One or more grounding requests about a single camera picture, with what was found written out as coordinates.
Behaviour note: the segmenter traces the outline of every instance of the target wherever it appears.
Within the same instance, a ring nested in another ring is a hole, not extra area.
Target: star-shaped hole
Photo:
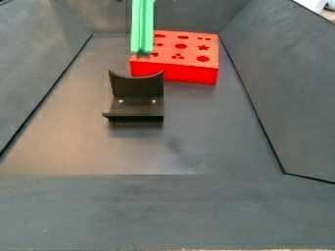
[[[209,51],[210,47],[206,45],[198,46],[201,51]]]

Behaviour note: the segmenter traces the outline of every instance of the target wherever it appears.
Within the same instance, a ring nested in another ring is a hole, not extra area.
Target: red foam block
[[[133,76],[155,75],[166,71],[166,80],[217,84],[220,72],[218,34],[155,31],[151,56],[133,55]]]

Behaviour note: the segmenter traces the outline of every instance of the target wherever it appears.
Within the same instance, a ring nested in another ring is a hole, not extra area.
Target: black holder
[[[125,77],[109,71],[113,89],[110,120],[165,119],[165,72],[146,77]]]

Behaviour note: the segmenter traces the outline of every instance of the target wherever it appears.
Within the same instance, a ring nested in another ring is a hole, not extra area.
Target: circular hole
[[[199,57],[197,58],[197,60],[201,61],[201,62],[209,62],[209,61],[210,61],[210,58],[206,57],[206,56],[199,56]]]
[[[175,48],[185,49],[185,48],[187,48],[187,45],[183,43],[178,43],[178,44],[175,44]]]
[[[189,39],[189,36],[187,35],[181,35],[178,38],[179,39]]]

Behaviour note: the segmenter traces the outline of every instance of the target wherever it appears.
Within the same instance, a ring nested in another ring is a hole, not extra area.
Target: green object
[[[155,0],[134,0],[131,52],[139,56],[154,51],[154,3]]]

